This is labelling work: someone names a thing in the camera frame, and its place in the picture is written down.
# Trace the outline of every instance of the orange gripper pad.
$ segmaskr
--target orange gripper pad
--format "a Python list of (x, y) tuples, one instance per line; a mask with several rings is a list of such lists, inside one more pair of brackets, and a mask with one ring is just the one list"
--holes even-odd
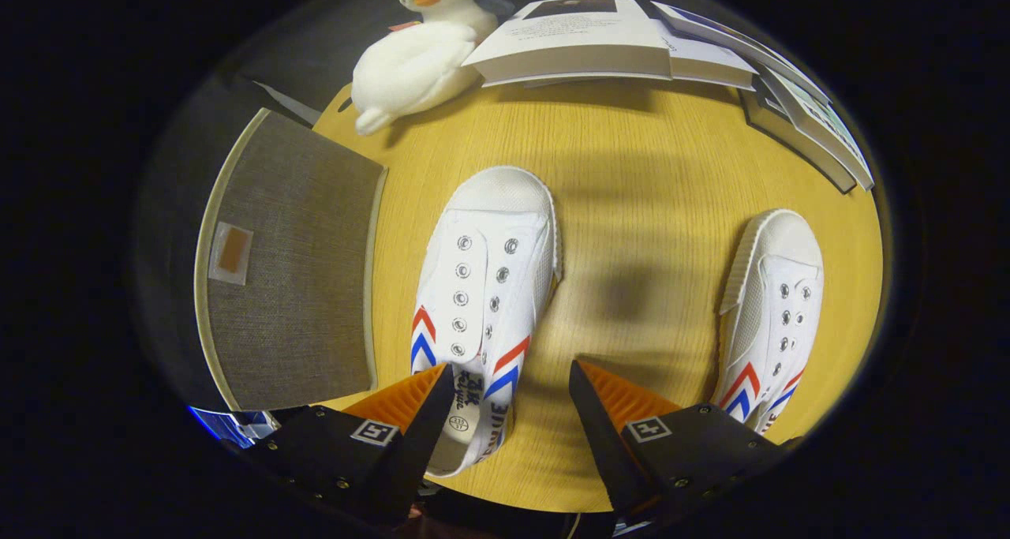
[(596, 390), (603, 408), (607, 410), (607, 416), (610, 417), (617, 434), (620, 434), (628, 421), (652, 416), (662, 417), (664, 414), (682, 409), (681, 406), (663, 399), (648, 389), (635, 386), (603, 367), (582, 360), (576, 361), (593, 384), (593, 389)]
[(343, 412), (355, 417), (371, 419), (400, 427), (405, 434), (424, 400), (435, 387), (445, 364), (439, 363), (431, 369), (411, 374), (410, 378), (376, 392), (360, 402), (346, 407)]

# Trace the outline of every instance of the stacked books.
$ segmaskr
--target stacked books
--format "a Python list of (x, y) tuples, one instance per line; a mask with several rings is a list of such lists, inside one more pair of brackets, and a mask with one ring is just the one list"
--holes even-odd
[(748, 125), (808, 160), (841, 191), (874, 186), (827, 94), (782, 55), (682, 8), (634, 0), (541, 0), (503, 22), (464, 62), (484, 86), (599, 78), (686, 79), (739, 90)]

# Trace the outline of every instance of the black background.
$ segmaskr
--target black background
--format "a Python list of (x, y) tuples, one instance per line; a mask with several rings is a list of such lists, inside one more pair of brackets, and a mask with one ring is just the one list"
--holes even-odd
[[(120, 268), (168, 115), (303, 1), (5, 0), (8, 518), (24, 536), (355, 535), (265, 487), (193, 422), (137, 349)], [(719, 1), (802, 55), (904, 184), (904, 287), (885, 351), (830, 423), (775, 477), (677, 533), (1005, 531), (1006, 150), (988, 150), (1005, 129), (987, 122), (1001, 118), (997, 0)]]

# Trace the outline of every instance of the open book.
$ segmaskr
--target open book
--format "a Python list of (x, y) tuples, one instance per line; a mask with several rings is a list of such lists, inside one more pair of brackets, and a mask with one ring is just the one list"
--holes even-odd
[(542, 0), (506, 20), (464, 62), (485, 87), (597, 78), (688, 79), (750, 89), (755, 72), (718, 45), (686, 39), (633, 0)]
[(551, 78), (670, 79), (670, 55), (633, 0), (542, 0), (503, 22), (464, 62), (485, 87)]

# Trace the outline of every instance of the orange sticker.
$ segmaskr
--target orange sticker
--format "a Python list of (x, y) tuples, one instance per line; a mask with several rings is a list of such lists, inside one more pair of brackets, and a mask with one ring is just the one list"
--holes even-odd
[(217, 260), (217, 266), (226, 270), (230, 274), (238, 273), (238, 262), (242, 258), (242, 250), (245, 248), (245, 241), (248, 240), (248, 233), (231, 227), (228, 236), (224, 239), (224, 247), (221, 248), (221, 257)]
[(395, 26), (390, 26), (389, 29), (393, 31), (402, 30), (404, 28), (409, 28), (410, 26), (416, 26), (421, 23), (419, 20), (414, 20), (413, 22), (404, 22), (402, 24), (397, 24)]

